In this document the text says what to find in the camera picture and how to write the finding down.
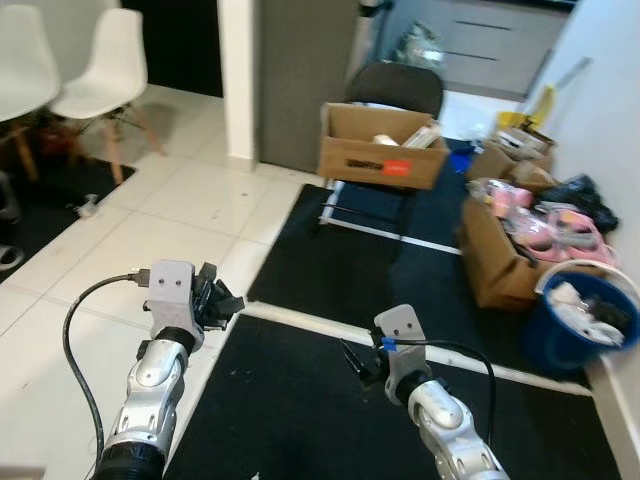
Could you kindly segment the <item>blue rubbish bin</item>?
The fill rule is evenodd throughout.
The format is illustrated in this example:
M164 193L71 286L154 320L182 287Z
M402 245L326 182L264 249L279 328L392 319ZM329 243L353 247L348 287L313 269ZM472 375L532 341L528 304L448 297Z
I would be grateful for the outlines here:
M604 301L620 306L634 316L634 325L625 330L627 340L621 347L599 346L572 333L550 311L543 296L550 288L568 282L588 298L599 294ZM541 274L534 288L535 300L530 319L521 334L521 348L538 369L553 375L568 375L584 369L599 358L634 348L640 339L639 287L621 270L591 260L558 262Z

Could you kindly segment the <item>cardboard box red label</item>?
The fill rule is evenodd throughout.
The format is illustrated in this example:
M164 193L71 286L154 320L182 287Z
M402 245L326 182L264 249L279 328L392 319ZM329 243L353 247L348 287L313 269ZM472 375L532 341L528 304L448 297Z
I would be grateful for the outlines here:
M443 138L406 145L420 129L436 127L420 111L326 102L320 119L316 174L325 179L430 189L451 152Z

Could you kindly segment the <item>large black floor mat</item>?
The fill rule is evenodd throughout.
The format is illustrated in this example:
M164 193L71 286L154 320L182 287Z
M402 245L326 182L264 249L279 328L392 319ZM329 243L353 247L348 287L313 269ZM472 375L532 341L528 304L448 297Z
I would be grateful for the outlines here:
M494 426L512 480L621 480L593 399L436 366ZM407 413L365 390L337 339L244 317L172 453L165 480L440 480Z

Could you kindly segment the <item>black plastic bag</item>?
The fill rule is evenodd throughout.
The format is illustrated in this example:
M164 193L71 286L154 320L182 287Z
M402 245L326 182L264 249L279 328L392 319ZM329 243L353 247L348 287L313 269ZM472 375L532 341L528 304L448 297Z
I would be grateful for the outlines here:
M594 221L596 229L602 234L608 234L620 227L620 219L605 206L603 197L593 179L586 174L575 175L561 186L545 189L539 193L540 201L553 204L568 204L575 206L582 214L588 215Z

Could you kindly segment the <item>grey drawer cabinet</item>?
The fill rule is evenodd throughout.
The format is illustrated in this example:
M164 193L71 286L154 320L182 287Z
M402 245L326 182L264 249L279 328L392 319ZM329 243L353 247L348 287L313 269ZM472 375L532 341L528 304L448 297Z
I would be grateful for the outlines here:
M428 59L448 90L524 101L579 0L393 0L372 59L392 61L415 26L438 51Z

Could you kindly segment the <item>black rug under chairs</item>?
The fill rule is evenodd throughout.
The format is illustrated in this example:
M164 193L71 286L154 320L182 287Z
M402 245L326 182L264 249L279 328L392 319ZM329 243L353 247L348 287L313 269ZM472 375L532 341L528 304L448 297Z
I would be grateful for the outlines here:
M17 200L17 219L0 214L0 244L22 251L27 260L49 246L81 215L76 211L95 195L104 200L116 188L108 163L99 159L69 165L60 157L40 159L40 180L31 182L17 156L0 154L0 173L8 177ZM0 211L6 198L0 193Z

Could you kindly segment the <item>cardboard box with pink items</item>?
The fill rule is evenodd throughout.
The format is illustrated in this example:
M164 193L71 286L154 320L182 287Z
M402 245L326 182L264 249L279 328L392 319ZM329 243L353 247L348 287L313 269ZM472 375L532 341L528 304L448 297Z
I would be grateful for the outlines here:
M499 220L470 193L462 204L458 242L475 300L484 308L525 310L535 300L541 274L557 264L518 251Z

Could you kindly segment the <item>black floor mat white stripe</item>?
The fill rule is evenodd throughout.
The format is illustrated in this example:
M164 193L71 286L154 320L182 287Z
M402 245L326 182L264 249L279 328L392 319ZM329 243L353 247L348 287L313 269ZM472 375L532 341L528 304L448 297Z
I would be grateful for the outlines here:
M433 189L417 191L406 242L381 236L392 228L381 218L356 216L370 232L321 224L330 196L330 189L302 187L248 288L250 300L361 328L390 307L412 305L429 337L483 349L494 364L547 378L520 348L527 315L477 306L454 237L466 196L462 174L444 165Z

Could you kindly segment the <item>black mesh chair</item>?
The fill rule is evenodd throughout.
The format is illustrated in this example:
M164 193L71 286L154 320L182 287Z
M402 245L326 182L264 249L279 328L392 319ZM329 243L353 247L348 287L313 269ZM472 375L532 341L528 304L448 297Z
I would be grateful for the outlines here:
M357 70L355 77L348 83L342 102L369 106L369 108L426 113L433 116L436 127L439 127L439 114L442 113L444 106L444 82L434 70L381 61L381 63L367 64ZM429 132L434 128L420 129L419 132L413 134L406 145L415 148L429 146L431 142L439 138L436 134L430 136ZM416 206L416 197L422 189L347 182L347 180L334 180L334 182L338 184L338 187L333 189L332 195L321 206L320 214L316 219L317 224L334 225L337 223L337 219L333 216L334 212L347 212L349 215L361 216L361 218L396 224L396 233L392 237L398 241L406 237L413 215L413 207ZM381 215L379 212L362 211L343 206L340 204L340 193L346 191L347 186L370 189L370 191L397 197L399 205L396 214L393 216Z

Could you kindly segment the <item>white plastic chair wooden legs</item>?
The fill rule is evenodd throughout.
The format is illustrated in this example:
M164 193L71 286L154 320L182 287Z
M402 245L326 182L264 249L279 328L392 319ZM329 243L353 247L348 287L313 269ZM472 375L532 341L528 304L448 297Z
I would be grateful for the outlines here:
M96 23L86 70L64 83L49 105L50 113L67 119L86 120L88 124L99 118L105 120L102 136L115 186L125 180L116 136L120 116L131 111L132 118L124 123L141 129L156 154L166 154L146 115L133 105L147 86L142 23L137 10L105 10Z
M27 178L40 173L26 140L29 116L59 95L61 78L46 36L44 17L36 6L0 6L0 124L15 141Z

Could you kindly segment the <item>grey door panel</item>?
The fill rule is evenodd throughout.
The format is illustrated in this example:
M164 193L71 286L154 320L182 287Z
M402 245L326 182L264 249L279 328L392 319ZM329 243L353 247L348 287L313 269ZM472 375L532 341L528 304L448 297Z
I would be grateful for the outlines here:
M343 99L360 0L259 0L257 160L314 173L328 102Z

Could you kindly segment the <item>grey slipper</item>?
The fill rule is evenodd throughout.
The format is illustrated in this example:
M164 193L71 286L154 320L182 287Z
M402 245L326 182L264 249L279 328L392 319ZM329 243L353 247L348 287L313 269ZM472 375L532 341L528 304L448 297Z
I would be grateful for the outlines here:
M26 252L10 244L0 244L0 273L18 268L26 260Z

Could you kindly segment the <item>clear plastic bag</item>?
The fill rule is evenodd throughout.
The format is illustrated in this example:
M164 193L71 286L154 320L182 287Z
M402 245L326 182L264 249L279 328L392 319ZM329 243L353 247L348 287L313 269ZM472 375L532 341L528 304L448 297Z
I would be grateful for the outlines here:
M393 63L442 73L445 69L445 52L439 38L420 22L415 22L403 33L390 55Z

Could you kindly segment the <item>small open cardboard box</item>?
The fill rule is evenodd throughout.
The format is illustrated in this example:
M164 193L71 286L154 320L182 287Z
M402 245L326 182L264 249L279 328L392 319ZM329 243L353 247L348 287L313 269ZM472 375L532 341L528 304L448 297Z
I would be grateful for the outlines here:
M539 132L498 129L481 143L480 151L463 174L468 180L504 180L540 193L559 184L550 174L556 160L552 155L554 147L556 142Z

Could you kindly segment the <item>pink packaged items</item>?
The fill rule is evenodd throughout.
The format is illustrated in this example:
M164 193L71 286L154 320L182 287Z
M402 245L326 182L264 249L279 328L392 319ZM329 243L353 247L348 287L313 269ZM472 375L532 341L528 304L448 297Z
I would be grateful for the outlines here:
M591 260L614 266L616 253L595 221L570 204L536 204L529 189L504 180L481 178L467 184L468 193L488 207L518 251L548 262Z

